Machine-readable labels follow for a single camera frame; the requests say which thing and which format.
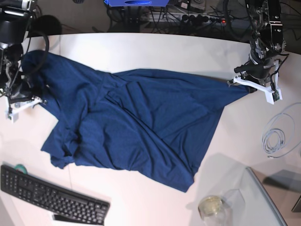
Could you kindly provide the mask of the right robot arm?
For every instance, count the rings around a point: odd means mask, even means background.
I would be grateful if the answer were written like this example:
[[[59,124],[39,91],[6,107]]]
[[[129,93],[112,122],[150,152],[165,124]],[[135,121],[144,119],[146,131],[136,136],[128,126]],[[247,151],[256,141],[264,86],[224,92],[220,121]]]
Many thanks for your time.
[[[0,96],[10,104],[32,101],[38,91],[30,85],[30,76],[45,63],[49,52],[48,36],[32,29],[35,21],[36,0],[2,0],[0,2]],[[30,72],[20,71],[24,52],[22,43],[28,35],[38,34],[45,41],[41,62]]]

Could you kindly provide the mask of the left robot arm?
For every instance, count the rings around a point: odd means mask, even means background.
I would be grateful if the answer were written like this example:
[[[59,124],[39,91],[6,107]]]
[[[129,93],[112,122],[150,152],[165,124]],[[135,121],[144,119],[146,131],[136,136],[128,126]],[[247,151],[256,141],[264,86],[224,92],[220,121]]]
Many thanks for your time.
[[[256,83],[270,81],[272,59],[282,55],[285,47],[281,6],[278,0],[246,0],[245,9],[251,26],[250,34],[237,34],[231,24],[228,0],[223,1],[226,28],[233,38],[247,41],[251,50],[249,60],[234,69],[242,79]]]

